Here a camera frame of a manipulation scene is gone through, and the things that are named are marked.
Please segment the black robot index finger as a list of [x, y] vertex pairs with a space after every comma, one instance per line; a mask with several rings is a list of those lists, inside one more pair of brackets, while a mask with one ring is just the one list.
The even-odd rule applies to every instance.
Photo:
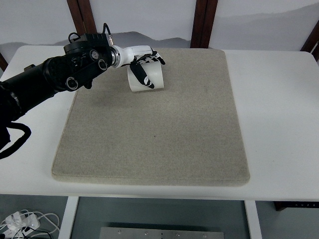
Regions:
[[160, 54], [157, 51], [153, 51], [149, 58], [154, 62], [160, 62], [162, 65], [165, 65], [164, 59], [160, 56]]

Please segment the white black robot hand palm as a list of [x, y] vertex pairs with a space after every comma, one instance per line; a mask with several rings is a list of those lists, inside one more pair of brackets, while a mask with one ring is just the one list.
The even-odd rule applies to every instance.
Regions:
[[112, 68], [119, 68], [125, 65], [129, 65], [136, 61], [148, 61], [154, 60], [153, 50], [148, 45], [130, 46], [121, 48], [119, 46], [110, 46], [112, 55]]

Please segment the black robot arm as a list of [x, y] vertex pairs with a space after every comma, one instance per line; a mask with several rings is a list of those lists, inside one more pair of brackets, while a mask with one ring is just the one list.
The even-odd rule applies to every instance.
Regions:
[[17, 123], [30, 109], [55, 94], [90, 89], [93, 80], [108, 68], [129, 66], [139, 84], [154, 89], [143, 65], [165, 64], [159, 53], [148, 45], [121, 48], [113, 44], [108, 25], [101, 33], [84, 33], [69, 39], [65, 55], [48, 58], [40, 65], [30, 65], [24, 72], [0, 84], [1, 158], [16, 152], [30, 137], [28, 126]]

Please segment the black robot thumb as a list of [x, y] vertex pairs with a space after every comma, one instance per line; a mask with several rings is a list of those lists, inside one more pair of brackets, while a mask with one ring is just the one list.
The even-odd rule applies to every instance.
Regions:
[[148, 78], [146, 71], [139, 63], [132, 63], [130, 64], [130, 70], [132, 71], [133, 75], [136, 77], [137, 81], [150, 89], [154, 89], [155, 86]]

